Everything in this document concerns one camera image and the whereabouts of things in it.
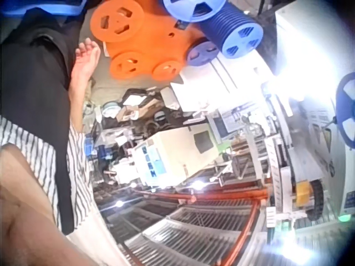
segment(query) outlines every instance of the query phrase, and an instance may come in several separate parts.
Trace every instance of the striped shirt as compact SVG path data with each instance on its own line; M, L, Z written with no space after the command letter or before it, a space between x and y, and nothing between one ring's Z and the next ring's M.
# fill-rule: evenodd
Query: striped shirt
M93 203L93 191L89 179L89 167L84 153L84 134L77 133L70 124L67 147L67 166L72 185L74 229L89 215ZM13 144L26 158L34 176L46 193L59 228L58 192L55 185L55 149L23 128L0 116L0 146Z

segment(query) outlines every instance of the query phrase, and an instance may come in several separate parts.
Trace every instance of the black pants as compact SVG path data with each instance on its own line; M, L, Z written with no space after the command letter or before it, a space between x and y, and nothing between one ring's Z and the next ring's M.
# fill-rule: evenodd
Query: black pants
M67 168L68 88L85 12L63 26L42 9L28 11L1 45L1 115L52 145L62 232L74 231Z

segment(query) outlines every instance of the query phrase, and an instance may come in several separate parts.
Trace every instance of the white machine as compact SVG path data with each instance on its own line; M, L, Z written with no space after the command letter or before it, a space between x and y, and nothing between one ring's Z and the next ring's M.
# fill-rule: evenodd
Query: white machine
M355 152L346 145L355 136L355 51L349 28L323 2L298 0L276 12L276 94L296 100L283 105L281 126L296 182L322 177L342 216L355 213Z
M132 152L140 179L148 186L176 186L219 155L208 124L161 131Z

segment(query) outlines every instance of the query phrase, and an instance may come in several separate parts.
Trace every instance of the orange rod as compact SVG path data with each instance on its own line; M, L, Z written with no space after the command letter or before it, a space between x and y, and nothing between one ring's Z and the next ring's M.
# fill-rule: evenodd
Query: orange rod
M137 265L137 266L144 266L144 264L142 262L140 262L139 258L137 258L133 252L129 249L129 247L127 247L124 243L121 243L121 246L124 248L124 250L127 252L128 256L133 260L133 262Z
M225 186L220 186L219 184L208 185L204 188L205 191L219 191L219 190L236 190L238 188L247 188L257 186L256 181L249 181L244 183L230 184Z
M253 205L250 210L248 222L244 226L243 231L240 233L237 242L234 244L232 249L229 251L228 256L222 260L221 266L230 266L232 263L235 261L236 257L238 256L240 250L242 249L245 240L248 236L248 232L250 231L250 228L255 220L256 216L256 211L259 208L259 201L253 201Z
M161 197L161 198L172 198L175 200L190 200L192 195L190 194L178 194L178 193L152 193L149 191L138 191L134 190L136 193ZM225 193L206 193L206 194L194 194L196 200L198 201L226 201L226 200L240 200L240 199L266 199L268 198L268 191L266 188L261 190L248 190L239 192L225 192Z

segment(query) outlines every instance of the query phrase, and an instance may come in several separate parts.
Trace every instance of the hand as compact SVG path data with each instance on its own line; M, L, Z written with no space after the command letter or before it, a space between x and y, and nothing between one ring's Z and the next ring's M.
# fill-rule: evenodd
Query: hand
M79 44L75 50L75 64L72 70L72 79L69 86L70 118L75 129L81 132L83 129L83 104L85 90L89 79L99 63L100 48L96 42L89 38Z
M72 70L72 85L86 84L89 81L99 63L100 53L98 44L89 38L85 40L85 44L79 44L79 48L75 50L76 58Z

